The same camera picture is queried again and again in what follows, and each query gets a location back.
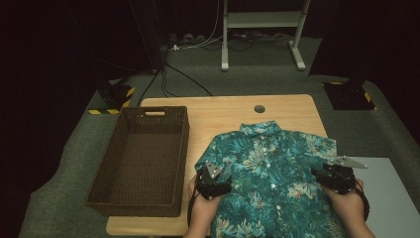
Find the white metal stand frame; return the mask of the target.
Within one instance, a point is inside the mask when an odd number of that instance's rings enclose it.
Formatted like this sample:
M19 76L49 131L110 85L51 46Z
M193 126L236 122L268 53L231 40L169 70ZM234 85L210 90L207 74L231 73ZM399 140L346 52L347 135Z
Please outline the white metal stand frame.
M294 28L294 38L288 42L288 45L297 69L305 70L306 65L298 47L310 3L311 0L303 0L302 9L299 11L235 13L228 10L228 0L224 0L221 69L223 71L229 69L228 31L230 29Z

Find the black stand base plate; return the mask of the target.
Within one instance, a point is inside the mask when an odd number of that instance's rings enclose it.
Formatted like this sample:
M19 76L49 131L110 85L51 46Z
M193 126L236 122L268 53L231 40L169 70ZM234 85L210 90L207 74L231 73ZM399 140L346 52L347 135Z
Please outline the black stand base plate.
M374 110L375 105L363 88L364 83L350 78L345 82L324 82L323 88L334 110Z

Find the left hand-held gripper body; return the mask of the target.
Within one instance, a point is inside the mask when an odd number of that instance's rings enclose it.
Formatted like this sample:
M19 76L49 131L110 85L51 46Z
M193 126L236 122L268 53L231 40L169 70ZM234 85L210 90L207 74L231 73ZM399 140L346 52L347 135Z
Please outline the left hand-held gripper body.
M220 167L210 162L206 162L200 168L197 174L196 188L205 199L210 200L223 194L224 186L218 184L218 177L221 172L222 169Z

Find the grey floor carpet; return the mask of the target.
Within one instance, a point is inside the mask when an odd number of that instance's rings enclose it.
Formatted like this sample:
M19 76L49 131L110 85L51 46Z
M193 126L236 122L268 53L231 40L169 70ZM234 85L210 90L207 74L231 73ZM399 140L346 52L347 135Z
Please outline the grey floor carpet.
M364 88L375 109L334 110L323 82L294 66L281 43L236 42L226 72L212 48L185 50L169 56L168 89L179 96L309 94L328 136L342 155L388 158L420 213L420 146L400 120L389 96L368 81ZM116 118L84 115L67 140L55 175L31 195L19 238L110 238L104 216L83 200L100 162Z

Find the light grey board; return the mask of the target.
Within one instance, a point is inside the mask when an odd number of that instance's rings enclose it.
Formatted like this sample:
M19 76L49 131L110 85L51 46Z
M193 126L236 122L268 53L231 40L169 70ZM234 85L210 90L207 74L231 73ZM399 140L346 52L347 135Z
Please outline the light grey board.
M420 238L420 213L388 158L343 157L364 182L369 203L367 226L376 238Z

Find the dark power strip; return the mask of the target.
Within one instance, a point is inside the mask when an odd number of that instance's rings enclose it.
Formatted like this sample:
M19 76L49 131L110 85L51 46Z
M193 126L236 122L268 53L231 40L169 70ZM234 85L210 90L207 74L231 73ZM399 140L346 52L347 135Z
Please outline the dark power strip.
M192 34L184 34L179 36L177 34L169 35L169 42L173 45L195 45L204 43L206 38L203 35L193 36Z

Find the brown wicker basket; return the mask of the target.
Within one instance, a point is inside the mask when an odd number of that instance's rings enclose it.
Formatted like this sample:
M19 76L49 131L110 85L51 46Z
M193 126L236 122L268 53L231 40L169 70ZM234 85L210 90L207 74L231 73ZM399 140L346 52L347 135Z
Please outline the brown wicker basket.
M179 216L188 139L184 106L122 109L85 205L106 216Z

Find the person's right hand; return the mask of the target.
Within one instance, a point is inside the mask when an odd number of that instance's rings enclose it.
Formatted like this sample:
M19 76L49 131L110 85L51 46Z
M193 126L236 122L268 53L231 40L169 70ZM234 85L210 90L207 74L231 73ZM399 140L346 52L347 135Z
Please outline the person's right hand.
M364 202L354 189L346 194L339 194L325 185L322 185L322 189L331 199L334 211L350 233L356 233L366 225Z

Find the teal floral shirt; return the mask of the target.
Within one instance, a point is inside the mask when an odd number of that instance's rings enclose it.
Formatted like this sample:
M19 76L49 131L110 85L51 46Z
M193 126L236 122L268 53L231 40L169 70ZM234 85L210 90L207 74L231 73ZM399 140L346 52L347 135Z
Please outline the teal floral shirt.
M214 137L195 164L232 177L211 225L211 238L347 238L330 198L311 174L337 155L336 141L281 129L276 122L243 124Z

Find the black base with yellow stripes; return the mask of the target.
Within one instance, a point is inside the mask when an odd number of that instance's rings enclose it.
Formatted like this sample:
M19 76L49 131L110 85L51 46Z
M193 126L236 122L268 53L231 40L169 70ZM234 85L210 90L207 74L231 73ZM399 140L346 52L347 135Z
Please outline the black base with yellow stripes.
M87 112L91 115L118 114L123 107L128 107L135 88L117 82L102 84L93 94Z

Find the person's left hand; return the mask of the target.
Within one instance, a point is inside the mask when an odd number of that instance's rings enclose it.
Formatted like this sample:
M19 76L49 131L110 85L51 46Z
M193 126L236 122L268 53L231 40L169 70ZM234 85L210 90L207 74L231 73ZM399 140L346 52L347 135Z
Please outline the person's left hand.
M188 183L188 193L192 204L190 222L183 238L206 238L207 231L216 215L218 206L222 201L221 196L211 200L205 199L195 190L196 177Z

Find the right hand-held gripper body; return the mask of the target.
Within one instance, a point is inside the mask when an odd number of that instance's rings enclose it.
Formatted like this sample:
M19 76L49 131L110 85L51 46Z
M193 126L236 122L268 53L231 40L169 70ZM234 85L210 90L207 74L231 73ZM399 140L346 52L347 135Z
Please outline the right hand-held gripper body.
M341 156L323 165L325 178L331 180L330 189L339 194L348 193L356 187L354 169L366 169L368 166L357 162L354 157Z

